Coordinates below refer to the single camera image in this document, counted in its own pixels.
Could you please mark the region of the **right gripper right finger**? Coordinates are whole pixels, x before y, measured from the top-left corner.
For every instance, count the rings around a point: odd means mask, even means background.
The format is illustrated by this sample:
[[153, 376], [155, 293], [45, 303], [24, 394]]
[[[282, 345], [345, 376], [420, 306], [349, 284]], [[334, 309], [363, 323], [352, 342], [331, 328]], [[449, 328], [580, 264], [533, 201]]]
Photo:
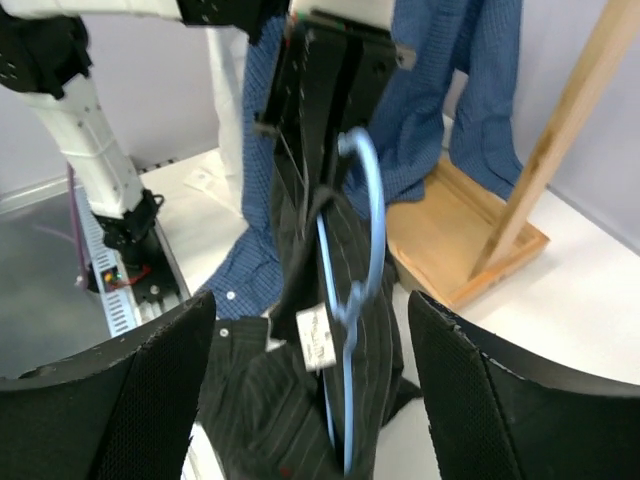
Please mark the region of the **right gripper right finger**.
[[546, 359], [425, 293], [412, 346], [444, 479], [636, 479], [639, 388]]

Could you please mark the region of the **light blue hanger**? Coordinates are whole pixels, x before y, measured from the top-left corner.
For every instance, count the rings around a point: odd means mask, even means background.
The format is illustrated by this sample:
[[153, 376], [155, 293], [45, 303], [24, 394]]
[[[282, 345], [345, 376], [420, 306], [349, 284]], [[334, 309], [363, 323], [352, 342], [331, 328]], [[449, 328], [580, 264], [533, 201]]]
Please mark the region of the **light blue hanger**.
[[338, 135], [338, 154], [348, 156], [355, 154], [364, 172], [369, 202], [370, 258], [366, 280], [355, 280], [351, 283], [348, 299], [341, 303], [333, 275], [330, 247], [328, 243], [324, 218], [316, 218], [318, 239], [322, 257], [322, 267], [328, 294], [330, 312], [346, 331], [343, 346], [342, 370], [344, 393], [344, 437], [343, 437], [343, 470], [349, 474], [352, 470], [354, 453], [354, 382], [352, 374], [352, 354], [357, 345], [357, 323], [361, 311], [369, 300], [378, 293], [384, 269], [386, 251], [386, 220], [383, 183], [379, 169], [379, 160], [374, 144], [362, 127], [354, 127], [346, 133]]

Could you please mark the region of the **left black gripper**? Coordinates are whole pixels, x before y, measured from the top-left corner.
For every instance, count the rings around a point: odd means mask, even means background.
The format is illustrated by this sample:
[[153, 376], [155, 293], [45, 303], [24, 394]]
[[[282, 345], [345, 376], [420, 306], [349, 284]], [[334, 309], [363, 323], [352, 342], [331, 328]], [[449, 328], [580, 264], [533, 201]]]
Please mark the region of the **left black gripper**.
[[415, 63], [390, 32], [313, 9], [288, 16], [266, 106], [255, 130], [275, 140], [276, 171], [286, 185], [341, 186], [351, 164], [337, 136], [369, 124], [387, 82]]

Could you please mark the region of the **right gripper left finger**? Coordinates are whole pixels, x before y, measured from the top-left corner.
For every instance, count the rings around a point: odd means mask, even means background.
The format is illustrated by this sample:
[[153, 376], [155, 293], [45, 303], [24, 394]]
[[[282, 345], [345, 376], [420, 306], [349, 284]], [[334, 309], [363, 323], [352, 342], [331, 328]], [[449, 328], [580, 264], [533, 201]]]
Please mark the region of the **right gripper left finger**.
[[155, 320], [1, 381], [4, 479], [178, 479], [216, 304], [199, 294]]

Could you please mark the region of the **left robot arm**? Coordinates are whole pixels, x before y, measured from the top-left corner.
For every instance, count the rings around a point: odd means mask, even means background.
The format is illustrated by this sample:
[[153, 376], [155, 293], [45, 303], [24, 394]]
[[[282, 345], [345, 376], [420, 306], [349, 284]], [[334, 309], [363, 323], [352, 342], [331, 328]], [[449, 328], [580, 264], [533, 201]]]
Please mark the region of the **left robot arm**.
[[251, 40], [276, 14], [326, 18], [385, 37], [392, 2], [4, 1], [1, 83], [39, 116], [85, 188], [105, 245], [143, 270], [164, 252], [155, 231], [161, 202], [118, 145], [91, 78], [83, 13], [155, 17], [191, 27], [237, 27]]

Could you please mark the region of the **black pinstriped shirt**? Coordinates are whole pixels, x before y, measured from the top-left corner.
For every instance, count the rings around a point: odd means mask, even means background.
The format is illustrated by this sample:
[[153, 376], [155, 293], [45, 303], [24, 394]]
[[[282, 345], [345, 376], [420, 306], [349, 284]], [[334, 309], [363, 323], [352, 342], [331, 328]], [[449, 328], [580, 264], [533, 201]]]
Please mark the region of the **black pinstriped shirt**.
[[343, 326], [326, 310], [316, 229], [297, 231], [283, 182], [274, 179], [271, 223], [285, 284], [268, 318], [215, 326], [198, 420], [230, 479], [369, 479], [381, 429], [417, 387], [404, 361], [386, 267], [361, 312], [352, 354], [354, 442], [343, 465]]

